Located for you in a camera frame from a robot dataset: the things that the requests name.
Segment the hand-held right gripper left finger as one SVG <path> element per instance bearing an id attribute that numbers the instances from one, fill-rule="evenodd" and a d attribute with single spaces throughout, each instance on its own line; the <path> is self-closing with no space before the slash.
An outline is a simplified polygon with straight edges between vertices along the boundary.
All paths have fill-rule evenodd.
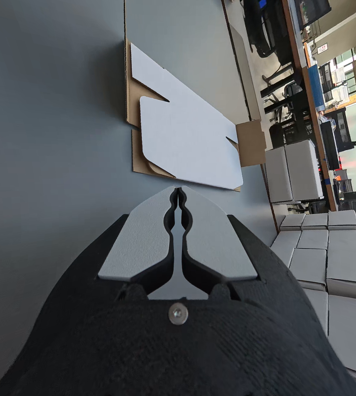
<path id="1" fill-rule="evenodd" d="M 165 285 L 174 272 L 175 209 L 178 190 L 167 187 L 128 215 L 101 266 L 101 280 L 140 284 L 146 294 Z"/>

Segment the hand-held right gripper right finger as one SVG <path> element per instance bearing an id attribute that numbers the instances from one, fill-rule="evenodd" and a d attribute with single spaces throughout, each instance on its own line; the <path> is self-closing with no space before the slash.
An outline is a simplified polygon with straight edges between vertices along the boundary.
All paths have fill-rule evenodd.
<path id="1" fill-rule="evenodd" d="M 182 272 L 192 285 L 211 293 L 217 284 L 255 280 L 252 264 L 228 215 L 217 204 L 189 188 L 179 188 Z"/>

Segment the white cardboard box brown inside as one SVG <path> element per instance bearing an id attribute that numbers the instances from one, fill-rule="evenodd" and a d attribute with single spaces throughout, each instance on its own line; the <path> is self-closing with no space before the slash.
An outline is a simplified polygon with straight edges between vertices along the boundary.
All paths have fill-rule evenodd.
<path id="1" fill-rule="evenodd" d="M 260 121 L 235 125 L 127 39 L 125 80 L 134 172 L 239 191 L 266 162 Z"/>

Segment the closed white cardboard box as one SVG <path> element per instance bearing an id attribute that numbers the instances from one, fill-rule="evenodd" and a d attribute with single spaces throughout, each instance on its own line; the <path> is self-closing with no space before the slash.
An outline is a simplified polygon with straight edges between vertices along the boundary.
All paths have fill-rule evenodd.
<path id="1" fill-rule="evenodd" d="M 265 169 L 271 203 L 294 202 L 286 160 L 285 147 L 281 146 L 265 152 Z"/>
<path id="2" fill-rule="evenodd" d="M 322 199 L 315 146 L 311 140 L 285 146 L 290 185 L 294 201 L 307 202 Z"/>

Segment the stack of white boxes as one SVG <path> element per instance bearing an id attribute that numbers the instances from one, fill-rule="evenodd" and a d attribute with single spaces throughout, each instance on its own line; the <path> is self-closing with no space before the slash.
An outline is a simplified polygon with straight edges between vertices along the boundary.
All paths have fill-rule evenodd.
<path id="1" fill-rule="evenodd" d="M 271 249 L 303 287 L 356 380 L 356 213 L 285 215 Z"/>

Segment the small black office chair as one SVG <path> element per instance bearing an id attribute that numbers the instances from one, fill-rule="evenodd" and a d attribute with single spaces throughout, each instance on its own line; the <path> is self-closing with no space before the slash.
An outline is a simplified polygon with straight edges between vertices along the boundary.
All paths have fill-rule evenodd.
<path id="1" fill-rule="evenodd" d="M 286 145 L 284 129 L 280 123 L 275 123 L 269 128 L 270 139 L 273 149 Z"/>

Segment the wooden-edged desk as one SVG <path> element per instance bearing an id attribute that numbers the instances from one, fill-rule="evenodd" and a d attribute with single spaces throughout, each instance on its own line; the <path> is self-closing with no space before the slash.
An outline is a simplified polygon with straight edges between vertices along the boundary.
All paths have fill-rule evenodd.
<path id="1" fill-rule="evenodd" d="M 311 86 L 311 80 L 309 76 L 309 64 L 310 58 L 308 55 L 308 47 L 303 45 L 302 40 L 300 38 L 300 31 L 298 27 L 298 19 L 295 10 L 294 1 L 282 1 L 284 17 L 287 25 L 287 30 L 290 39 L 290 46 L 293 53 L 295 70 L 298 70 L 299 75 L 302 77 L 302 80 L 305 85 L 306 95 L 309 104 L 310 111 L 310 119 L 313 124 L 313 130 L 316 139 L 316 146 L 318 149 L 319 157 L 320 157 L 320 165 L 322 170 L 322 175 L 325 182 L 325 188 L 327 191 L 327 201 L 329 203 L 330 211 L 337 211 L 338 205 L 335 199 L 333 186 L 331 184 L 330 172 L 327 163 L 327 157 L 324 149 L 324 141 L 323 136 L 320 130 L 320 122 L 319 122 L 319 112 L 316 110 L 315 101 L 314 101 L 314 93 Z"/>

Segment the black rectangular case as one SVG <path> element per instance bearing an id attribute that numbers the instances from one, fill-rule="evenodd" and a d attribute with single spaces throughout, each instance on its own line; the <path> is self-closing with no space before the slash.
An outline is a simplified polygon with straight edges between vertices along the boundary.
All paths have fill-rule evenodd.
<path id="1" fill-rule="evenodd" d="M 351 139 L 348 126 L 345 122 L 343 124 L 335 124 L 333 119 L 329 119 L 321 124 L 321 133 L 328 168 L 331 171 L 338 170 L 340 169 L 340 153 L 355 148 L 356 141 Z"/>

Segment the grey side table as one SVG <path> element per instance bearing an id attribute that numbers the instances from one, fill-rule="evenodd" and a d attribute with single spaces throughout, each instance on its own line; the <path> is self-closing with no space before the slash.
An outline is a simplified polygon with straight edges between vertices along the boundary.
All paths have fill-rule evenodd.
<path id="1" fill-rule="evenodd" d="M 243 83 L 243 89 L 248 103 L 247 107 L 249 118 L 251 120 L 261 120 L 262 106 L 260 103 L 260 91 L 255 78 L 255 66 L 252 61 L 252 53 L 246 30 L 245 28 L 237 30 L 231 23 L 230 30 Z"/>

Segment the blue panel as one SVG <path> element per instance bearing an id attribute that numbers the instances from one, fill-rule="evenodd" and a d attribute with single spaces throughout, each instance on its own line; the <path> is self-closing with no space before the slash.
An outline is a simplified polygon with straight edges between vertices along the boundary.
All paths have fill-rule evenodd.
<path id="1" fill-rule="evenodd" d="M 308 75 L 316 111 L 324 111 L 325 101 L 317 64 L 314 64 L 308 68 Z"/>

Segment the dark wall screen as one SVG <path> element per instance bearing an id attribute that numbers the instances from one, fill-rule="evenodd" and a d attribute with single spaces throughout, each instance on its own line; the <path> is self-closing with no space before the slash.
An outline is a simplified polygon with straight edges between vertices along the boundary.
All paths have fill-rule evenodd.
<path id="1" fill-rule="evenodd" d="M 295 0 L 294 4 L 301 31 L 332 9 L 328 0 Z"/>

